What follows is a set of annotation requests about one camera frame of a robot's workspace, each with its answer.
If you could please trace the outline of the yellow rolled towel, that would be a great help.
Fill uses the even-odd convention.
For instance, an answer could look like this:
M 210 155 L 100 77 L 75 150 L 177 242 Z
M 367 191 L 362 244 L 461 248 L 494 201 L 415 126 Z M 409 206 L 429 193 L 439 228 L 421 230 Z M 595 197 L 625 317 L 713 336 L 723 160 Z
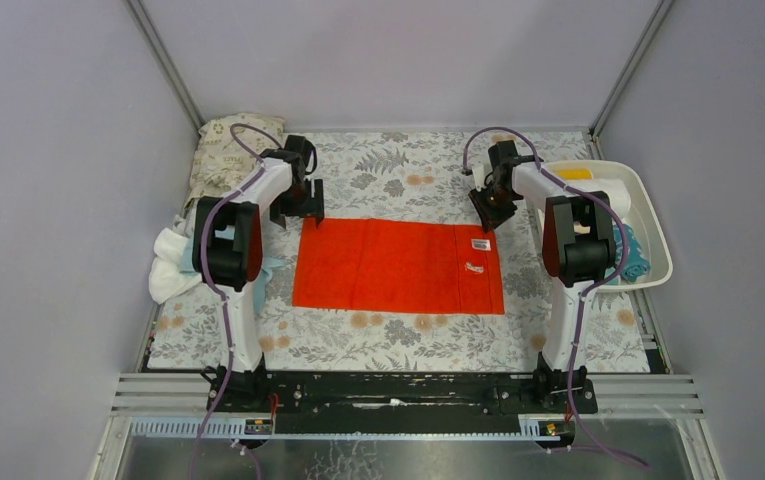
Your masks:
M 555 170 L 554 173 L 563 180 L 591 180 L 593 174 L 587 169 L 563 169 Z

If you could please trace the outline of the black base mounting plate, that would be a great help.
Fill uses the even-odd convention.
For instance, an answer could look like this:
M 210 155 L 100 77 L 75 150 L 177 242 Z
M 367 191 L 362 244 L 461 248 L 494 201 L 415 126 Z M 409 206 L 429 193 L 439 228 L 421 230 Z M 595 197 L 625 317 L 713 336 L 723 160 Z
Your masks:
M 261 371 L 255 389 L 236 390 L 201 370 L 209 384 L 208 406 L 224 413 L 319 414 L 404 409 L 434 417 L 545 415 L 565 422 L 575 413 L 598 411 L 592 382 L 580 390 L 546 397 L 534 391 L 533 374 L 426 372 Z

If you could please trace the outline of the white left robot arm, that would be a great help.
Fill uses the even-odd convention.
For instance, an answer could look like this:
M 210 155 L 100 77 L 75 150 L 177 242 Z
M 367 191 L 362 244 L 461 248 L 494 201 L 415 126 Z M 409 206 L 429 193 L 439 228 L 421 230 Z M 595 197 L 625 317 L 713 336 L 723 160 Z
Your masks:
M 223 197 L 201 198 L 195 210 L 192 266 L 218 296 L 226 351 L 215 381 L 236 390 L 255 389 L 263 351 L 255 320 L 255 288 L 264 266 L 262 222 L 284 228 L 288 217 L 324 220 L 323 182 L 308 178 L 317 152 L 304 136 L 266 149 L 252 173 Z

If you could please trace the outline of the white rolled towel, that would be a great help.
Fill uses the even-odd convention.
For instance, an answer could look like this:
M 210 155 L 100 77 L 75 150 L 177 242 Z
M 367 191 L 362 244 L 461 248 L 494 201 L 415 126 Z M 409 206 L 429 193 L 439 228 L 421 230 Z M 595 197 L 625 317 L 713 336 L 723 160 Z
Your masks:
M 609 199 L 612 210 L 620 217 L 628 216 L 631 209 L 630 193 L 620 179 L 595 179 L 592 182 L 592 191 L 602 191 Z

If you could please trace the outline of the teal bunny pattern towel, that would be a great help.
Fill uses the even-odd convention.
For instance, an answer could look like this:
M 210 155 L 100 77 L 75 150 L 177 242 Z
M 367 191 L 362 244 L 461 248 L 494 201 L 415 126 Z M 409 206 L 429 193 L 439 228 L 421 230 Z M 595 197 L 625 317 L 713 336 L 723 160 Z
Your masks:
M 622 240 L 626 239 L 629 241 L 629 256 L 624 262 L 624 268 L 620 273 L 620 279 L 628 283 L 635 283 L 650 272 L 651 263 L 643 253 L 641 243 L 632 227 L 625 224 L 623 228 L 625 230 L 625 236 L 621 235 L 620 227 L 617 224 L 613 225 L 614 239 L 616 242 L 615 264 L 618 265 L 621 262 L 621 254 L 623 252 Z

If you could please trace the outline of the floral pattern table mat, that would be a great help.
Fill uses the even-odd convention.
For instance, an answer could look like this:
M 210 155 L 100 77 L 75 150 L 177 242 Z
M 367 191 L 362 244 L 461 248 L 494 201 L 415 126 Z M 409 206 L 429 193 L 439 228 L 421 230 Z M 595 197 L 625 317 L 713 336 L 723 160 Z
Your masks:
M 317 147 L 326 220 L 477 224 L 461 174 L 465 132 L 300 133 Z M 525 132 L 544 161 L 589 157 L 581 132 Z M 294 308 L 301 222 L 267 222 L 267 255 L 283 260 L 266 285 L 258 342 L 271 370 L 496 371 L 534 369 L 549 325 L 550 278 L 525 204 L 497 230 L 505 315 L 399 314 Z M 225 353 L 221 311 L 205 285 L 162 305 L 145 368 L 196 370 Z M 587 321 L 586 364 L 596 373 L 649 373 L 634 305 L 599 293 Z

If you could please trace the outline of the orange red towel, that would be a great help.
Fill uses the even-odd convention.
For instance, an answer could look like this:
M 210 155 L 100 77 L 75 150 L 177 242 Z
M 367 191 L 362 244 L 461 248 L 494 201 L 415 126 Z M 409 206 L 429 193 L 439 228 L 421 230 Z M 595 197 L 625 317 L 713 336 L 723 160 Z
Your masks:
M 299 244 L 293 304 L 389 313 L 502 315 L 496 238 L 477 225 L 307 220 Z

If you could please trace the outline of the white plastic tray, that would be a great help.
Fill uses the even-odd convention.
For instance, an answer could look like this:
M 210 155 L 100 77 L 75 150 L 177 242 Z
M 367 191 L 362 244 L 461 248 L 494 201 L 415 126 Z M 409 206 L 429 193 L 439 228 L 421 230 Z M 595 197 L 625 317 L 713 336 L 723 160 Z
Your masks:
M 547 162 L 553 172 L 584 169 L 594 179 L 619 179 L 625 185 L 630 198 L 630 210 L 623 217 L 641 246 L 641 254 L 650 264 L 650 270 L 635 282 L 620 279 L 615 284 L 600 288 L 600 292 L 619 293 L 652 288 L 667 282 L 673 273 L 673 262 L 667 241 L 654 205 L 638 174 L 629 166 L 605 160 L 558 160 Z

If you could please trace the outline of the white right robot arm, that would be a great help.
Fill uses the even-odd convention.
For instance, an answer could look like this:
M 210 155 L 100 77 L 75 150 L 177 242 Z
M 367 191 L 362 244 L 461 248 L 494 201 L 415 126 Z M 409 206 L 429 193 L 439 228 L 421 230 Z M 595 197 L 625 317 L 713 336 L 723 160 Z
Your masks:
M 536 153 L 520 154 L 512 140 L 488 150 L 490 171 L 468 197 L 484 231 L 511 219 L 527 200 L 544 217 L 542 260 L 552 278 L 551 318 L 533 372 L 540 397 L 584 387 L 585 323 L 595 291 L 616 266 L 613 223 L 618 215 L 604 191 L 586 192 L 550 172 Z

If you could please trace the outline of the light blue towel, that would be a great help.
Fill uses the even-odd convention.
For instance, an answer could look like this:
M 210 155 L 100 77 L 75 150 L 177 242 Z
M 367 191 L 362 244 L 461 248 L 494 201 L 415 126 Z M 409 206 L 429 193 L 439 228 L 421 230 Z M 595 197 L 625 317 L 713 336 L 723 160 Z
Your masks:
M 179 272 L 194 279 L 194 283 L 202 282 L 201 275 L 194 270 L 192 263 L 193 256 L 193 240 L 188 239 L 183 250 L 182 258 L 179 263 Z M 260 314 L 264 308 L 266 299 L 265 289 L 267 284 L 273 278 L 274 271 L 278 268 L 284 267 L 286 262 L 282 259 L 277 259 L 269 256 L 265 256 L 262 263 L 262 270 L 260 271 L 259 278 L 256 280 L 254 287 L 254 311 L 256 314 Z

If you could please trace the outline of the cream leaf print towel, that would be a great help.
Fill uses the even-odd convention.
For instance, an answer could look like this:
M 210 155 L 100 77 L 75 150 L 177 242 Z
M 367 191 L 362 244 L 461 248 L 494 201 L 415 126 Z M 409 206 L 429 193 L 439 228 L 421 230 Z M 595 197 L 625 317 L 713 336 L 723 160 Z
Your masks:
M 282 144 L 284 127 L 283 118 L 258 113 L 207 122 L 199 129 L 185 206 L 202 196 L 219 197 L 240 184 L 256 167 L 255 154 Z

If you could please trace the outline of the white crumpled towel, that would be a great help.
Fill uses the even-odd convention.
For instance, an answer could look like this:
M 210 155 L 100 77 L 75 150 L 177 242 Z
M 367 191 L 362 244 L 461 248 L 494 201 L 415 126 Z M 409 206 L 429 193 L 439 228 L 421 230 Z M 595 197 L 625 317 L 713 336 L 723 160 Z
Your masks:
M 153 244 L 153 259 L 148 290 L 158 304 L 181 295 L 202 283 L 192 265 L 193 242 L 170 228 L 164 228 Z

